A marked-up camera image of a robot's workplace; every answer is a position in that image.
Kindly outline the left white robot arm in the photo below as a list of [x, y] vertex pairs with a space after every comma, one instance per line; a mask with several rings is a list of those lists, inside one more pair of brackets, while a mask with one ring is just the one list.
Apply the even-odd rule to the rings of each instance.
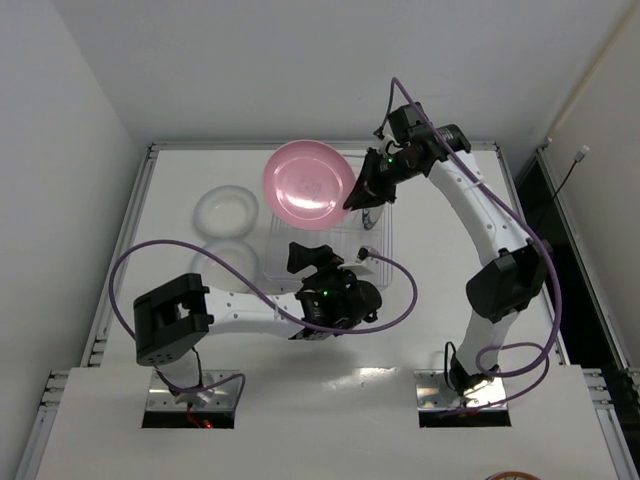
[[174, 395], [208, 390], [196, 345], [207, 335], [268, 334], [320, 341], [358, 333], [382, 306], [379, 290], [358, 277], [329, 246], [289, 245], [287, 269], [307, 267], [294, 293], [267, 295], [255, 285], [246, 293], [204, 285], [198, 273], [182, 274], [133, 303], [136, 361], [153, 368]]

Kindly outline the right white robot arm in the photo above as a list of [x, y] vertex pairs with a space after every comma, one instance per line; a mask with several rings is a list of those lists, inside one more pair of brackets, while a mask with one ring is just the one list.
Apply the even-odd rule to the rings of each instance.
[[424, 175], [444, 195], [476, 248], [480, 271], [466, 284], [472, 308], [460, 347], [445, 375], [457, 394], [490, 379], [498, 369], [498, 351], [520, 312], [540, 293], [548, 269], [548, 249], [484, 192], [471, 144], [454, 124], [431, 130], [418, 106], [403, 105], [387, 114], [391, 129], [375, 134], [346, 210], [375, 209], [396, 200], [396, 187]]

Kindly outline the pink plastic plate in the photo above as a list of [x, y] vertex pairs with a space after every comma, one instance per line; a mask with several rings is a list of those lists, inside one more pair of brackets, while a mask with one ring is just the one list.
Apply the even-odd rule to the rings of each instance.
[[275, 150], [262, 176], [263, 196], [272, 213], [302, 230], [328, 230], [348, 211], [343, 204], [355, 174], [345, 157], [315, 140], [295, 140]]

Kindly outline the blue patterned rim plate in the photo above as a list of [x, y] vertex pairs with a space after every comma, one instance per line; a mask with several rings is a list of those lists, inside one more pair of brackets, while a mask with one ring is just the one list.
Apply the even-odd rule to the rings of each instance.
[[361, 221], [365, 231], [370, 231], [376, 226], [383, 211], [383, 206], [365, 208], [361, 211]]

